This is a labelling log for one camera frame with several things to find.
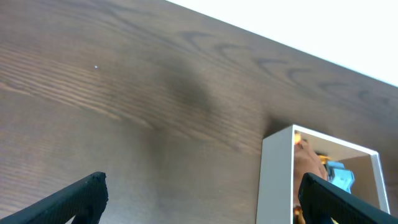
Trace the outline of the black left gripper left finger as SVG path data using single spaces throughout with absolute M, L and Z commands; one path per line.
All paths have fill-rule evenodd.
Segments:
M 1 219 L 1 224 L 98 224 L 108 202 L 106 174 L 94 172 L 58 192 Z

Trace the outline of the brown plush toy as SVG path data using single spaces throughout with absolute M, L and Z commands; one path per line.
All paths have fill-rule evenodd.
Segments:
M 299 188 L 303 175 L 311 172 L 324 180 L 328 180 L 328 173 L 322 164 L 320 157 L 312 150 L 306 139 L 301 134 L 294 134 L 294 189 L 293 189 L 293 206 L 298 207 Z

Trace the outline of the yellow and grey toy truck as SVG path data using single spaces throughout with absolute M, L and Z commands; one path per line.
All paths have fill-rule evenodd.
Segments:
M 327 155 L 320 153 L 317 155 L 327 171 L 329 183 L 351 194 L 351 188 L 355 182 L 354 173 L 346 169 L 343 163 L 332 161 Z

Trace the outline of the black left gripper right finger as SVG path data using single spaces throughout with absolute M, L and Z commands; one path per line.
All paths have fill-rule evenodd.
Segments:
M 298 199 L 306 224 L 397 224 L 397 218 L 313 173 L 303 175 Z

